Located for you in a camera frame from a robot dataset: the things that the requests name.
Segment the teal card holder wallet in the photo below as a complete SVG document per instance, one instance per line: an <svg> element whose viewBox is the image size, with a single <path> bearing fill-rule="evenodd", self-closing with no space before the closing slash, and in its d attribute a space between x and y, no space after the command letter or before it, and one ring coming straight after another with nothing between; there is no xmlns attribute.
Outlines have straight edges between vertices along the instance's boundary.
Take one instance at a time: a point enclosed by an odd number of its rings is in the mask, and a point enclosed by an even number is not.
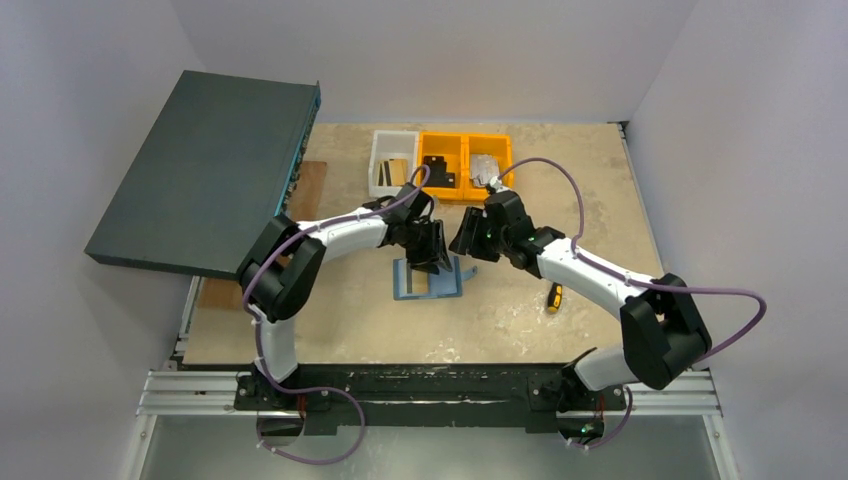
<svg viewBox="0 0 848 480"><path fill-rule="evenodd" d="M478 267L471 266L463 270L458 256L452 256L451 260L453 263L452 272L442 271L437 274L429 274L430 292L426 295L413 296L407 293L406 288L407 271L410 268L405 259L395 259L392 264L393 299L395 301L406 301L461 297L464 284L478 273Z"/></svg>

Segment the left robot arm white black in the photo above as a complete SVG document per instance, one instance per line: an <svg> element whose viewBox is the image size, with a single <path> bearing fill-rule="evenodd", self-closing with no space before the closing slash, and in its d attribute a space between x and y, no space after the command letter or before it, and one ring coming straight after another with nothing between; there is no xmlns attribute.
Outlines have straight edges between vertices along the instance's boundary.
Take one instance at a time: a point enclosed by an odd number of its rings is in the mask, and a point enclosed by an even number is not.
<svg viewBox="0 0 848 480"><path fill-rule="evenodd" d="M298 368L295 317L307 303L322 265L364 249L399 246L409 267L452 270L444 225L431 217L433 198L407 183L394 196L320 221L273 217L237 270L242 307L252 316L256 367L281 383Z"/></svg>

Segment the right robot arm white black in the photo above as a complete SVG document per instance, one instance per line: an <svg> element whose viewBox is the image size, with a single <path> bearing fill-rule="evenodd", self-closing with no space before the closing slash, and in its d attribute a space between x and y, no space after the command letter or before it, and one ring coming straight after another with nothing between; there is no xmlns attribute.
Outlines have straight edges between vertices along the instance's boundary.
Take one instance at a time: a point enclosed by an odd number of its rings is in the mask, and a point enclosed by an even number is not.
<svg viewBox="0 0 848 480"><path fill-rule="evenodd" d="M684 281L627 274L593 254L581 254L564 233L537 227L511 190L469 207L449 245L463 256L510 264L590 300L620 323L622 342L593 349L567 364L571 389L600 391L628 383L664 389L712 347L712 339Z"/></svg>

